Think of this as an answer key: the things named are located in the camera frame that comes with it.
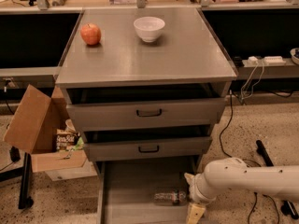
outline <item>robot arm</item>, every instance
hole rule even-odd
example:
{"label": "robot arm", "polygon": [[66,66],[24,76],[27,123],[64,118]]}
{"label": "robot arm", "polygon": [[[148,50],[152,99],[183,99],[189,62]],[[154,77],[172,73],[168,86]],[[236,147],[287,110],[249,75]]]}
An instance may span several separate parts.
{"label": "robot arm", "polygon": [[210,162],[198,175],[185,174],[191,199],[203,205],[227,189],[248,189],[299,202],[299,166],[248,167],[238,158]]}

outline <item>floor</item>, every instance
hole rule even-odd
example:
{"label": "floor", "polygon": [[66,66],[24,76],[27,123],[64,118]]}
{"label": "floor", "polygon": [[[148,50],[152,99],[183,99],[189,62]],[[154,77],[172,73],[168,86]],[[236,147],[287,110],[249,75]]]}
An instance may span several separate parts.
{"label": "floor", "polygon": [[[234,157],[252,160],[264,165],[256,152],[256,140],[262,140],[275,165],[299,165],[299,93],[289,98],[275,94],[254,94],[241,105],[232,97],[233,118],[221,136],[224,150]],[[17,104],[10,104],[15,110]],[[221,151],[220,134],[231,117],[230,97],[221,122],[213,131],[213,142],[204,156],[202,165],[226,158]],[[6,104],[0,104],[0,137],[12,118]],[[10,146],[0,141],[0,169],[11,163]],[[22,161],[6,170],[21,166]],[[96,223],[98,177],[85,177],[63,181],[51,181],[45,173],[33,175],[31,196],[34,205],[19,210],[21,178],[0,183],[0,223]],[[273,224],[299,223],[280,212],[282,202],[257,194],[257,204],[249,223]],[[249,213],[255,203],[255,194],[249,190],[228,189],[207,207],[208,223],[248,223]]]}

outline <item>countertop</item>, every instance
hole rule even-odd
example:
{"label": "countertop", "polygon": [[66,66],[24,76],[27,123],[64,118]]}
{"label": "countertop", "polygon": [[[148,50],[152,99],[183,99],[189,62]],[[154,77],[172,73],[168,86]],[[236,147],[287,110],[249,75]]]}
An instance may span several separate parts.
{"label": "countertop", "polygon": [[[163,34],[154,43],[143,42],[135,33],[133,22],[143,16],[165,21]],[[80,27],[87,22],[102,31],[97,46],[87,46],[80,37]],[[95,8],[85,10],[56,83],[75,88],[235,78],[196,8]]]}

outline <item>bowl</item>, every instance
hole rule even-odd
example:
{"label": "bowl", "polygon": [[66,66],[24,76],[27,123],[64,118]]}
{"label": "bowl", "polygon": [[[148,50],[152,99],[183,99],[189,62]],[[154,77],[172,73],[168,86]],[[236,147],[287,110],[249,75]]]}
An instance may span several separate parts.
{"label": "bowl", "polygon": [[290,54],[292,56],[292,61],[299,64],[299,49],[291,49]]}
{"label": "bowl", "polygon": [[144,42],[153,42],[161,36],[165,22],[155,17],[143,17],[134,21],[134,27]]}

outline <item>open cardboard box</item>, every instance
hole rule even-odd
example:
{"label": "open cardboard box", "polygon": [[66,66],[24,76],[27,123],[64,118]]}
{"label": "open cardboard box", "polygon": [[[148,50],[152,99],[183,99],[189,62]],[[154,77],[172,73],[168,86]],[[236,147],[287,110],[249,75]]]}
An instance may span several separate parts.
{"label": "open cardboard box", "polygon": [[82,167],[87,160],[83,150],[55,152],[57,129],[68,119],[62,92],[55,87],[51,97],[29,85],[4,136],[8,144],[31,154],[33,172]]}

